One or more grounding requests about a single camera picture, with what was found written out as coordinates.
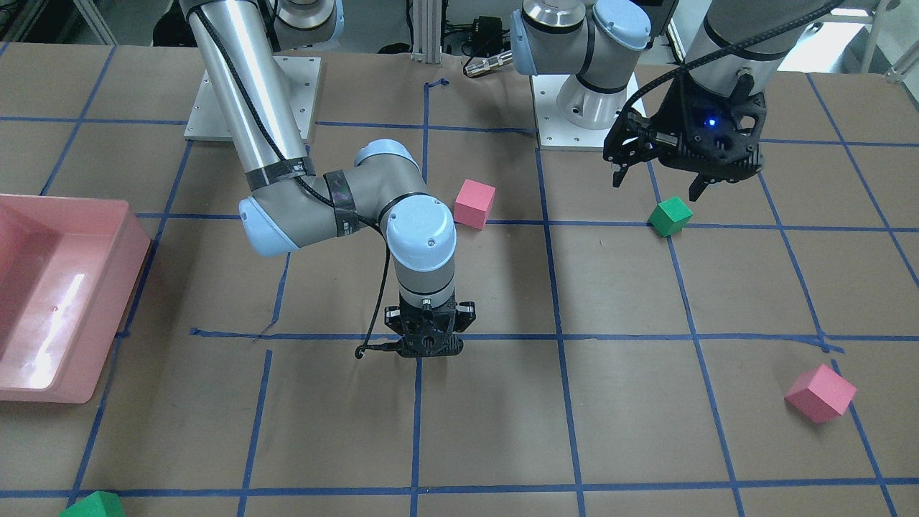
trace metal frame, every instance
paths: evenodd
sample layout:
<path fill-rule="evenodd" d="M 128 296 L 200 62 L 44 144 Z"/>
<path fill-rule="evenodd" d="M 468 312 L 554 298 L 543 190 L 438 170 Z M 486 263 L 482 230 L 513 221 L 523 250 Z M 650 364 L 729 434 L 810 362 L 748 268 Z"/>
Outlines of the metal frame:
<path fill-rule="evenodd" d="M 588 130 L 565 119 L 555 99 L 568 75 L 535 75 L 532 78 L 533 107 L 539 128 L 539 148 L 555 151 L 602 151 L 609 128 Z M 635 75 L 626 87 L 626 99 L 638 90 Z M 639 100 L 635 109 L 644 114 L 644 104 Z"/>
<path fill-rule="evenodd" d="M 443 0 L 412 2 L 412 60 L 440 64 L 440 33 L 443 26 Z"/>
<path fill-rule="evenodd" d="M 316 92 L 319 86 L 321 58 L 318 57 L 282 57 L 275 56 L 290 84 L 290 109 L 300 129 L 300 137 L 307 142 L 312 129 L 313 115 L 316 111 Z M 206 142 L 232 142 L 230 127 L 223 118 L 214 86 L 204 73 L 195 105 L 188 115 L 185 128 L 186 140 Z"/>
<path fill-rule="evenodd" d="M 80 14 L 83 15 L 86 25 L 93 31 L 93 34 L 96 34 L 99 41 L 108 46 L 118 45 L 118 41 L 115 40 L 115 35 L 112 34 L 111 29 L 108 28 L 106 20 L 102 17 L 98 7 L 96 7 L 96 4 L 92 0 L 74 0 L 74 5 L 80 10 Z"/>

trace pink tray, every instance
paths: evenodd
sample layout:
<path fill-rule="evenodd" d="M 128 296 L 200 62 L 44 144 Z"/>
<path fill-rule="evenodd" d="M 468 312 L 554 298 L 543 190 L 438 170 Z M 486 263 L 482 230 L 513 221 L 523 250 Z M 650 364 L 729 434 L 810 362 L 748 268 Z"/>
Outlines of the pink tray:
<path fill-rule="evenodd" d="M 0 194 L 0 400 L 92 397 L 149 245 L 125 201 Z"/>

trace cube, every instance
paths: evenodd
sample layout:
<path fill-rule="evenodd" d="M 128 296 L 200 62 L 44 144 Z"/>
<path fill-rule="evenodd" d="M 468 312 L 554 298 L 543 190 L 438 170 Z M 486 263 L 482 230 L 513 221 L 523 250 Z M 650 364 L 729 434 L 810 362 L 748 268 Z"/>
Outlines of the cube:
<path fill-rule="evenodd" d="M 494 204 L 494 187 L 466 179 L 453 207 L 453 220 L 479 230 L 485 227 Z"/>
<path fill-rule="evenodd" d="M 689 218 L 692 217 L 692 211 L 678 197 L 670 198 L 667 201 L 657 203 L 654 212 L 648 219 L 648 222 L 657 230 L 661 237 L 671 236 L 683 229 Z"/>
<path fill-rule="evenodd" d="M 841 417 L 856 387 L 826 364 L 802 373 L 785 399 L 816 423 Z"/>
<path fill-rule="evenodd" d="M 118 496 L 110 492 L 93 492 L 61 512 L 61 517 L 125 517 Z"/>

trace table surface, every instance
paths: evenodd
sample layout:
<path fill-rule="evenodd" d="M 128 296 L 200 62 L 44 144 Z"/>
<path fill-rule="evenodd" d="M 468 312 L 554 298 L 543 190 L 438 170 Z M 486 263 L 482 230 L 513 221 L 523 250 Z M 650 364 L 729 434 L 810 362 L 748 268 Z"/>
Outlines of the table surface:
<path fill-rule="evenodd" d="M 153 246 L 90 403 L 0 403 L 0 515 L 97 489 L 131 517 L 919 515 L 901 86 L 778 74 L 766 171 L 664 239 L 645 221 L 693 176 L 654 162 L 614 190 L 597 153 L 539 150 L 526 77 L 314 55 L 318 170 L 392 138 L 450 204 L 465 178 L 497 187 L 485 229 L 457 230 L 464 352 L 354 359 L 372 232 L 257 256 L 232 146 L 183 139 L 197 50 L 5 44 L 0 191 L 127 200 Z M 858 393 L 818 426 L 783 396 L 821 363 Z"/>

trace mounting plate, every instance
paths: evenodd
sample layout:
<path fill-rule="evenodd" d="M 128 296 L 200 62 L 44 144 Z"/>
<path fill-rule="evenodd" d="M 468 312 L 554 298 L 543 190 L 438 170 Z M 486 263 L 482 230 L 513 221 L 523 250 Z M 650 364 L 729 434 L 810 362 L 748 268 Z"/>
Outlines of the mounting plate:
<path fill-rule="evenodd" d="M 603 141 L 607 138 L 609 128 L 588 130 L 575 126 L 564 118 L 555 104 L 559 90 L 568 75 L 535 75 L 531 77 L 533 86 L 533 106 L 536 109 L 536 125 L 539 128 L 539 148 L 555 151 L 602 151 Z M 623 102 L 638 90 L 635 74 L 626 86 Z M 635 109 L 644 114 L 644 104 L 639 100 Z"/>
<path fill-rule="evenodd" d="M 316 107 L 321 60 L 318 57 L 275 56 L 275 61 L 289 79 L 290 110 L 300 128 L 300 137 L 307 142 Z M 233 141 L 207 72 L 201 79 L 195 105 L 188 115 L 185 138 L 209 142 Z"/>

